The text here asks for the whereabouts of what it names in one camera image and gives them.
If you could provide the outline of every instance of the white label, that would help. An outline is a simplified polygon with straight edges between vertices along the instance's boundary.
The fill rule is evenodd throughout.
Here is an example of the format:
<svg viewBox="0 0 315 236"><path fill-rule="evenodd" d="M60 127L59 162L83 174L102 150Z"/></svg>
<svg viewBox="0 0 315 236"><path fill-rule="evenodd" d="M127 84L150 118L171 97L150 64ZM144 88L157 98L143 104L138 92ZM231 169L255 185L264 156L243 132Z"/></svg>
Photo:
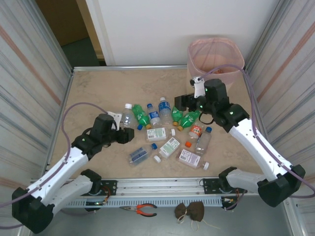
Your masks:
<svg viewBox="0 0 315 236"><path fill-rule="evenodd" d="M169 141L167 141L166 144L164 144L160 150L168 157L170 154L172 154L176 148L179 147L179 142L174 139L174 138L171 138Z"/></svg>
<svg viewBox="0 0 315 236"><path fill-rule="evenodd" d="M157 138L166 138L165 128L148 129L147 130L148 140Z"/></svg>
<svg viewBox="0 0 315 236"><path fill-rule="evenodd" d="M200 156L190 152L190 151L187 151L187 150L183 150L181 155L179 156L179 159L193 165L193 166L197 166L199 161L200 161Z"/></svg>

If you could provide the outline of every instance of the red pliers handle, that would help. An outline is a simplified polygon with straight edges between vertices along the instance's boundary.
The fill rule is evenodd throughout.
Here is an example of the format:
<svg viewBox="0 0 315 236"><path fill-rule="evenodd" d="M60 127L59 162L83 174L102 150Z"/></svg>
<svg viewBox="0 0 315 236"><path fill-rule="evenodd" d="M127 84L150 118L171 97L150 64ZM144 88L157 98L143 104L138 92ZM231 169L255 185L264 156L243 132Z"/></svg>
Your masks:
<svg viewBox="0 0 315 236"><path fill-rule="evenodd" d="M157 208L156 205L153 205L151 203L145 203L145 204L141 204L141 205L137 205L136 207L136 213L137 214L140 214L142 216L145 216L145 217L153 217L153 216L156 216L157 214L156 213L145 213L143 212L142 210L139 210L143 207L153 207L153 208Z"/></svg>

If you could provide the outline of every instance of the green soda bottle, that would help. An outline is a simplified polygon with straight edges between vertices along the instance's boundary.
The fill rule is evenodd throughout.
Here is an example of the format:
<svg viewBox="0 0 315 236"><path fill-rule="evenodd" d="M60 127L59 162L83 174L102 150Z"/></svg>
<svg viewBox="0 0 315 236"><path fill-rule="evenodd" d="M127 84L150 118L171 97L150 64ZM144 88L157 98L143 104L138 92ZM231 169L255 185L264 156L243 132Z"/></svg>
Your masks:
<svg viewBox="0 0 315 236"><path fill-rule="evenodd" d="M188 112L182 119L181 125L177 127L179 131L182 131L184 128L190 127L195 120L199 117L200 111Z"/></svg>
<svg viewBox="0 0 315 236"><path fill-rule="evenodd" d="M140 105L135 104L132 111L140 125L146 127L146 129L151 129L150 119Z"/></svg>
<svg viewBox="0 0 315 236"><path fill-rule="evenodd" d="M172 110L173 126L177 126L178 122L183 117L183 111L178 110L175 106Z"/></svg>

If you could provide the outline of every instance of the corrugated metal wall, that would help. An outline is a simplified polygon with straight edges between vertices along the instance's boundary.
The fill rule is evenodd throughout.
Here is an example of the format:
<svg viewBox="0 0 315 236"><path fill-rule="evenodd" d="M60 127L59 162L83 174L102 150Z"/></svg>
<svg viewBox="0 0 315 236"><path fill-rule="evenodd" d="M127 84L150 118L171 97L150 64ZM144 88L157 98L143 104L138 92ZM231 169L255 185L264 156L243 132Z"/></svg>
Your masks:
<svg viewBox="0 0 315 236"><path fill-rule="evenodd" d="M248 68L271 144L315 183L315 1L291 0ZM307 187L299 193L310 194ZM315 199L296 200L309 235Z"/></svg>
<svg viewBox="0 0 315 236"><path fill-rule="evenodd" d="M42 174L71 77L40 14L32 0L0 1L1 202ZM16 223L11 207L0 222Z"/></svg>

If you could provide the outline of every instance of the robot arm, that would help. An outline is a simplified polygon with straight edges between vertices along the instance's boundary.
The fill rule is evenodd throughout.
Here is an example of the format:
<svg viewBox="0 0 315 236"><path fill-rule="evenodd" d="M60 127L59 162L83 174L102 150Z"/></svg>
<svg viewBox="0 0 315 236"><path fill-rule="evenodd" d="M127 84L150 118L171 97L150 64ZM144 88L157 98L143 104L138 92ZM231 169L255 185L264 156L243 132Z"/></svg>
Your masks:
<svg viewBox="0 0 315 236"><path fill-rule="evenodd" d="M230 167L219 174L220 187L224 191L229 191L231 188L247 189L258 193L268 205L276 207L299 189L301 182L282 166L286 166L301 178L304 177L305 170L300 165L293 166L284 159L256 130L257 136L282 164L279 165L271 157L252 131L252 120L248 113L240 105L229 102L225 84L221 80L204 81L195 77L190 84L195 87L195 93L176 97L175 106L182 111L188 107L190 111L200 110L201 115L212 115L217 125L246 148L264 173L258 175Z"/></svg>
<svg viewBox="0 0 315 236"><path fill-rule="evenodd" d="M71 200L88 192L97 193L100 190L101 176L91 170L85 170L74 181L65 183L75 171L99 153L103 146L108 147L113 142L125 144L133 139L133 129L122 130L116 125L120 119L121 116L114 113L100 114L93 127L84 131L72 143L67 159L65 154L41 179L27 189L16 189L12 194L13 200L37 190L12 204L12 216L37 234L43 231L54 215Z"/></svg>

